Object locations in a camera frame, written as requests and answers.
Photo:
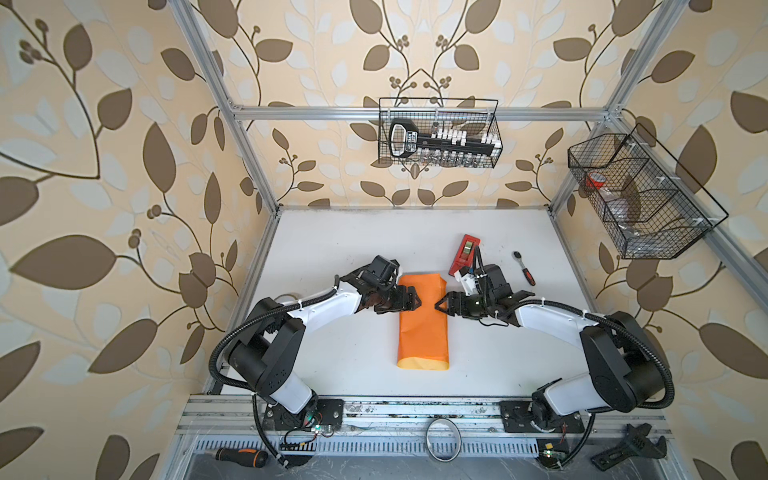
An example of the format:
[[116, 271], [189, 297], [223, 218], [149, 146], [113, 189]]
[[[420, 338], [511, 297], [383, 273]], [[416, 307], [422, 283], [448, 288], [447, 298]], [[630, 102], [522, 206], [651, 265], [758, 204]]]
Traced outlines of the yellow orange wrapping paper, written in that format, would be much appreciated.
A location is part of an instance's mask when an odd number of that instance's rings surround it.
[[435, 308], [446, 294], [445, 280], [439, 273], [405, 275], [400, 284], [415, 289], [421, 306], [400, 313], [397, 367], [447, 371], [450, 368], [448, 320], [445, 313]]

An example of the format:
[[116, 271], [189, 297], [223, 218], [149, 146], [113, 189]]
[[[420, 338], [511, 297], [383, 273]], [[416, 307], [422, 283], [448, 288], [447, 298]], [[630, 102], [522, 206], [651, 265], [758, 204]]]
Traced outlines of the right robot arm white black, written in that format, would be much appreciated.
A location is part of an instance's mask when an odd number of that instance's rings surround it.
[[437, 311], [487, 327], [537, 331], [581, 350], [586, 371], [537, 389], [531, 395], [532, 412], [556, 417], [581, 411], [629, 413], [673, 403], [671, 370], [632, 315], [601, 315], [531, 291], [514, 291], [501, 268], [484, 264], [480, 252], [471, 267], [460, 270], [460, 281], [460, 291], [434, 304]]

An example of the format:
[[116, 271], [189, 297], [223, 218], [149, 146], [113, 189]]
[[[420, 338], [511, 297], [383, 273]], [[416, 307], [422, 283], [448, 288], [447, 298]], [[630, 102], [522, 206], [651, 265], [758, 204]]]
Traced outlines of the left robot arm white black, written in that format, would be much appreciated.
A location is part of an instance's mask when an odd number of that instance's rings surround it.
[[314, 410], [317, 394], [294, 366], [304, 336], [331, 322], [371, 309], [376, 314], [411, 312], [421, 306], [413, 286], [398, 283], [399, 263], [382, 256], [343, 275], [329, 290], [284, 304], [266, 297], [227, 333], [208, 360], [210, 377], [247, 390], [295, 416]]

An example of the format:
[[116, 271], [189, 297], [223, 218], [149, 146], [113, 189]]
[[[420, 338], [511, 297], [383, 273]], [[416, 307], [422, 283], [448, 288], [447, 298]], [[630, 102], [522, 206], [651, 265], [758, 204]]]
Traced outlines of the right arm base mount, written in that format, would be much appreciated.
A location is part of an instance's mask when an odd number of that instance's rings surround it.
[[578, 413], [557, 414], [548, 405], [532, 400], [499, 402], [500, 416], [506, 433], [581, 434], [585, 425]]

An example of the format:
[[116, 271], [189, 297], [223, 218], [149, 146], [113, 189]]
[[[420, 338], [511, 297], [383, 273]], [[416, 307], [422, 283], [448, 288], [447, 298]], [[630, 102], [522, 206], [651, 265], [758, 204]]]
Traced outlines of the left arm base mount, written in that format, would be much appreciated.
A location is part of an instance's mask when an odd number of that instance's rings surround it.
[[312, 398], [298, 413], [291, 413], [282, 405], [267, 405], [267, 428], [275, 431], [299, 429], [330, 434], [341, 428], [344, 401], [341, 399]]

